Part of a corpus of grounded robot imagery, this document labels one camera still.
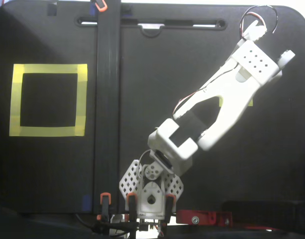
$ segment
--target white robotic arm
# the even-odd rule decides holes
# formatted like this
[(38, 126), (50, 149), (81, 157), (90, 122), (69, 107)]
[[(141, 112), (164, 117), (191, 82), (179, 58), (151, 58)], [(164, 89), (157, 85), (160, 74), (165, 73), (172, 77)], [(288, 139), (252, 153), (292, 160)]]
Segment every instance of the white robotic arm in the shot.
[[(247, 28), (245, 40), (238, 42), (226, 63), (199, 90), (178, 103), (172, 119), (166, 119), (149, 135), (150, 150), (146, 153), (150, 153), (154, 162), (141, 166), (140, 160), (134, 160), (126, 171), (119, 188), (126, 200), (126, 210), (127, 195), (137, 195), (138, 218), (163, 220), (167, 196), (175, 199), (172, 208), (175, 212), (184, 188), (179, 176), (192, 166), (192, 155), (198, 147), (209, 150), (222, 138), (242, 116), (257, 90), (280, 78), (284, 66), (295, 56), (292, 51), (285, 51), (278, 61), (271, 59), (254, 43), (266, 33), (266, 27), (257, 23)], [(216, 121), (210, 127), (200, 127), (202, 131), (196, 138), (188, 137), (180, 145), (175, 144), (171, 136), (184, 127), (180, 120), (190, 121), (187, 113), (197, 103), (212, 97), (223, 101)]]

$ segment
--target wire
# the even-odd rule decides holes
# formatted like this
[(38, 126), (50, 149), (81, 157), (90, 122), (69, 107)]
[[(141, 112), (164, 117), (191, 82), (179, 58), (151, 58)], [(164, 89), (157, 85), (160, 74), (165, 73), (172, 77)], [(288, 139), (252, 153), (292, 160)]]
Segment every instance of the wire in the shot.
[(78, 214), (75, 214), (75, 217), (78, 219), (78, 221), (83, 224), (86, 228), (92, 229), (93, 227), (91, 225), (89, 225), (88, 223), (86, 223), (85, 221), (83, 221), (81, 219), (81, 217)]
[[(261, 15), (255, 13), (255, 12), (252, 12), (252, 11), (248, 12), (245, 16), (248, 16), (248, 15), (252, 15), (252, 16), (256, 17), (257, 19), (259, 19), (261, 21), (261, 23), (263, 24), (263, 26), (266, 28), (266, 23), (265, 23), (264, 19), (261, 17)], [(245, 18), (243, 18), (243, 20), (242, 20), (242, 26), (241, 26), (241, 32), (242, 32), (243, 37), (244, 37), (244, 32), (243, 32), (244, 19)]]
[(129, 232), (123, 232), (123, 233), (119, 233), (119, 234), (112, 235), (112, 236), (110, 236), (110, 237), (111, 237), (111, 238), (117, 238), (117, 237), (126, 235), (126, 234), (128, 234), (128, 233), (129, 233)]
[(188, 96), (182, 98), (179, 100), (179, 102), (177, 103), (177, 105), (175, 106), (173, 112), (172, 112), (172, 118), (173, 118), (173, 115), (175, 114), (175, 112), (177, 111), (177, 108), (179, 107), (179, 105), (182, 104), (183, 101), (187, 101), (189, 98), (191, 98), (196, 92), (199, 92), (199, 91), (202, 91), (204, 90), (209, 84), (211, 84), (213, 81), (215, 81), (217, 78), (221, 77), (222, 75), (234, 70), (236, 67), (238, 66), (238, 63), (236, 63), (236, 66), (233, 68), (233, 69), (230, 69), (228, 71), (225, 71), (223, 73), (221, 73), (220, 75), (218, 75), (217, 77), (215, 77), (213, 80), (211, 80), (206, 86), (204, 86), (203, 88), (200, 88), (198, 89), (197, 91), (194, 91), (192, 94), (189, 94)]
[(244, 38), (244, 36), (242, 35), (242, 23), (243, 23), (244, 17), (248, 14), (248, 12), (249, 12), (251, 9), (256, 8), (256, 7), (261, 7), (261, 6), (269, 7), (269, 8), (271, 8), (271, 9), (275, 12), (275, 15), (276, 15), (276, 23), (275, 23), (275, 26), (274, 26), (273, 30), (271, 31), (272, 33), (275, 32), (275, 30), (276, 30), (276, 28), (277, 28), (277, 25), (278, 25), (278, 13), (277, 13), (276, 9), (273, 8), (273, 7), (270, 6), (270, 5), (256, 5), (256, 6), (250, 7), (248, 10), (246, 10), (246, 12), (245, 12), (245, 13), (243, 14), (243, 16), (241, 17), (240, 24), (239, 24), (240, 39), (246, 40), (246, 39)]
[(142, 157), (143, 157), (147, 152), (150, 152), (150, 149), (144, 151), (143, 154), (142, 154), (142, 155), (140, 156), (140, 158), (139, 158), (138, 167), (137, 167), (137, 174), (138, 174), (139, 178), (141, 178), (141, 175), (140, 175), (140, 173), (139, 173), (140, 162), (141, 162)]
[(160, 236), (161, 236), (161, 237), (164, 237), (164, 234), (163, 234), (163, 232), (162, 232), (162, 231), (160, 231), (160, 233), (159, 233), (159, 234), (160, 234)]

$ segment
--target red bracket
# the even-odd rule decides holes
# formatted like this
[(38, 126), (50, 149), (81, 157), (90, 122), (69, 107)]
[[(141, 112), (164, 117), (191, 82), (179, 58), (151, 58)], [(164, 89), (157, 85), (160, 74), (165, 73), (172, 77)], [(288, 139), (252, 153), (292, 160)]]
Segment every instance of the red bracket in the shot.
[(194, 210), (177, 211), (177, 223), (200, 226), (233, 226), (231, 212), (207, 212)]

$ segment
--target yellow tape square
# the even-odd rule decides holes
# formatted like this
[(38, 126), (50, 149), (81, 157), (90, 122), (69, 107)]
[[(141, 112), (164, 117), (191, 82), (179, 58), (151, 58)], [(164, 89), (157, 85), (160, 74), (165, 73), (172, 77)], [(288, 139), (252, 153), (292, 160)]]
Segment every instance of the yellow tape square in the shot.
[[(20, 125), (22, 82), (24, 73), (77, 74), (77, 99), (75, 126), (26, 127)], [(84, 136), (86, 125), (87, 64), (14, 64), (9, 136), (64, 137)]]

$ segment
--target bolt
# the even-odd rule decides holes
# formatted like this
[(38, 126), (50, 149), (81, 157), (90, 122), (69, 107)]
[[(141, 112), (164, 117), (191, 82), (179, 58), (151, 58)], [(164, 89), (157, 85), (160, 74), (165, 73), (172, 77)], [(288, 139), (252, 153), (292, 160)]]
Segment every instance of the bolt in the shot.
[(196, 217), (196, 216), (192, 217), (192, 223), (193, 223), (193, 224), (198, 224), (199, 221), (200, 221), (200, 220), (199, 220), (198, 217)]

